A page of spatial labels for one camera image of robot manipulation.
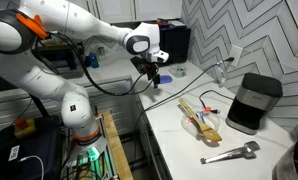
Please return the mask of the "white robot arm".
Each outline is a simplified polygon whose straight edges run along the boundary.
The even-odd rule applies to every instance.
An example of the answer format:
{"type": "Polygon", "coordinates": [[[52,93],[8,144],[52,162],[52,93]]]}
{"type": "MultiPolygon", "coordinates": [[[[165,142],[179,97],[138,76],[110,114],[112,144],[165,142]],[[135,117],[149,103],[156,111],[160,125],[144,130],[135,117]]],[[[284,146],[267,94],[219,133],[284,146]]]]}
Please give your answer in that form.
{"type": "Polygon", "coordinates": [[[68,0],[20,0],[19,8],[0,10],[0,77],[39,99],[60,102],[64,124],[86,146],[100,138],[88,93],[53,73],[32,53],[35,41],[53,31],[78,40],[104,36],[149,62],[166,62],[169,54],[160,49],[156,24],[141,23],[134,30],[116,27],[68,0]]]}

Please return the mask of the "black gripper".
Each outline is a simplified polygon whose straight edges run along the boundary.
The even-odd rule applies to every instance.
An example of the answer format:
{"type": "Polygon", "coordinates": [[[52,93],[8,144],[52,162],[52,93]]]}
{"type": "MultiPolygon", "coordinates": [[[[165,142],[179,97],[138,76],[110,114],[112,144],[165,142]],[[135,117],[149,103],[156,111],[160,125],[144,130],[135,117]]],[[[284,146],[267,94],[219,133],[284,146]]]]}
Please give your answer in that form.
{"type": "Polygon", "coordinates": [[[141,75],[146,74],[149,80],[153,79],[154,88],[158,88],[160,74],[158,74],[158,66],[155,63],[149,63],[137,56],[132,57],[130,61],[141,75]]]}

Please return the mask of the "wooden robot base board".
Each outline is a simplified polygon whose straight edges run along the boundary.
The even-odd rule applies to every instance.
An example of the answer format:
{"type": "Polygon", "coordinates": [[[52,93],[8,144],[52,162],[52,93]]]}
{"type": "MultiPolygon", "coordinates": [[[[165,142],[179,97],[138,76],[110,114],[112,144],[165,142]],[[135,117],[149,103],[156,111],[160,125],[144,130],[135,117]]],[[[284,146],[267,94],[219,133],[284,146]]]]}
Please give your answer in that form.
{"type": "Polygon", "coordinates": [[[111,112],[104,112],[102,117],[116,174],[120,180],[134,180],[111,112]]]}

